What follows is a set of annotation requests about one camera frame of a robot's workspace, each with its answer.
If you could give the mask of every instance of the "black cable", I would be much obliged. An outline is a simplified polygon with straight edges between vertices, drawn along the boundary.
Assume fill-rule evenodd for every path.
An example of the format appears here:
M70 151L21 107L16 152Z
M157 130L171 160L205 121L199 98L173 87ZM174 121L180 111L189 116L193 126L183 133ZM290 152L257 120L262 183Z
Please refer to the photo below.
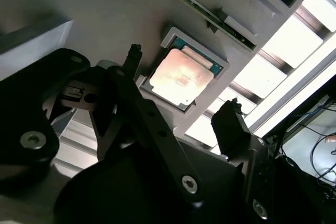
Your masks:
M324 134L322 134L322 133L320 133L320 132L317 132L316 130L313 130L312 128L310 128L310 127L308 127L308 126L305 126L305 125L303 125L303 124L299 124L299 125L301 125L301 126L307 128L307 129L311 130L312 132L315 132L316 134L319 134L320 136L328 136L328 135L324 135Z
M318 178L322 178L322 177L324 177L326 174L328 174L330 172L334 172L335 173L335 171L333 170L335 167L336 167L336 163L333 166L331 166L326 172L324 172L323 174L321 174Z
M328 109L328 108L325 108L325 107L323 107L323 109L324 109L324 110L329 110L329 111L336 112L336 110Z
M319 145L319 143L321 143L327 136L334 136L334 135L336 135L336 132L331 133L331 134L329 134L329 135L326 135L326 136L324 136L323 138L321 138L320 140L318 140L318 141L315 143L315 145L314 145L314 147L313 147L313 149L311 150L311 153L310 153L310 164L311 164L311 166L313 167L313 169L315 170L315 172L320 176L320 178L322 178L322 177L325 176L326 174L321 175L321 174L316 170L316 167L315 167L315 165L314 165L314 161L313 161L314 151L315 151L316 147ZM325 179L325 180L328 181L328 182L331 182L331 183L335 183L335 184L336 184L336 182L331 181L331 180L329 180L329 179L326 179L326 178L323 178L323 179Z

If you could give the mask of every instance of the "bolt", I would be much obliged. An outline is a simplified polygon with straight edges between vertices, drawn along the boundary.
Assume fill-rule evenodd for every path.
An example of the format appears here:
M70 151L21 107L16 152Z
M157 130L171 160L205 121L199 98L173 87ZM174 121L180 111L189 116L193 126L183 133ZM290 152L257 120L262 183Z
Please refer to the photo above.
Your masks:
M124 75L125 75L125 73L124 73L123 71L121 71L120 69L117 69L117 70L116 70L116 73L117 73L118 75L120 75L120 76L124 76Z
M197 183L194 178L189 175L183 176L182 185L190 194L195 194L197 192Z
M257 140L259 141L259 143L260 143L261 145L265 145L264 140L262 140L261 138L257 137Z
M38 131L29 131L23 134L20 138L20 143L23 148L38 150L47 142L46 136Z
M259 201L254 199L252 206L254 211L257 213L257 215L259 215L261 219L267 220L267 211Z
M290 159L289 157L285 157L285 160L291 167L295 167L295 162L292 159Z
M74 62L77 62L77 63L81 63L82 62L82 59L77 57L77 56L71 56L71 60L74 61Z

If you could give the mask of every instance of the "black mechanical arm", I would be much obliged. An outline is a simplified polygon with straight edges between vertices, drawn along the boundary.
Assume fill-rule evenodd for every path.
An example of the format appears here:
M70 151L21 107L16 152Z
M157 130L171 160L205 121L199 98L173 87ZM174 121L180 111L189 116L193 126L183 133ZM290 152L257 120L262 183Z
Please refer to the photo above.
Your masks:
M329 213L307 203L318 196L307 192L305 174L269 155L235 101L212 118L223 155L177 140L134 83L141 56L132 45L123 66L90 68L81 54L58 49L1 81L2 194L44 179L59 147L52 124L80 108L90 112L99 162L62 190L56 223L329 223ZM284 207L292 204L309 214Z

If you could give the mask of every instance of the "screw hole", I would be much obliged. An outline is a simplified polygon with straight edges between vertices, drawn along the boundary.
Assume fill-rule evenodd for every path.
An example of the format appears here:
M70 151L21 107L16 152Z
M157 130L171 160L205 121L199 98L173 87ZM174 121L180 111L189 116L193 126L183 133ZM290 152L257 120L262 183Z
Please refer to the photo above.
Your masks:
M185 183L187 184L187 186L189 188L193 188L194 187L194 183L190 179L186 180Z
M158 133L159 133L160 137L166 137L167 136L167 133L165 131L163 131L163 130L159 130Z
M71 60L77 63L81 63L83 60L77 56L71 56Z
M90 93L84 97L84 101L87 103L95 103L97 101L96 94Z

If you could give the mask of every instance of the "gray surface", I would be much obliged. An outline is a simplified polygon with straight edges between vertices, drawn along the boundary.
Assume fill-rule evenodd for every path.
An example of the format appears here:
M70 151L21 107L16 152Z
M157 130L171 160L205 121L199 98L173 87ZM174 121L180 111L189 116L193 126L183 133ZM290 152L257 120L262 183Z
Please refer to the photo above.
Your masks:
M0 36L0 80L64 46L71 25L55 16Z
M294 12L291 9L285 15L274 15L256 0L197 1L209 9L222 7L235 20L257 33L257 49ZM197 101L203 111L253 56L231 39L220 40L216 37L206 29L205 20L179 0L0 0L0 32L3 30L6 33L31 24L49 13L62 14L75 21L66 46L85 55L92 65L101 59L122 64L130 45L142 44L140 72L151 70L151 64L160 49L164 25L175 23L230 63L223 81L211 85L208 96ZM197 112L190 119L183 120L166 110L161 112L171 127L181 126L180 134L203 113ZM78 112L75 117L89 124L86 114Z

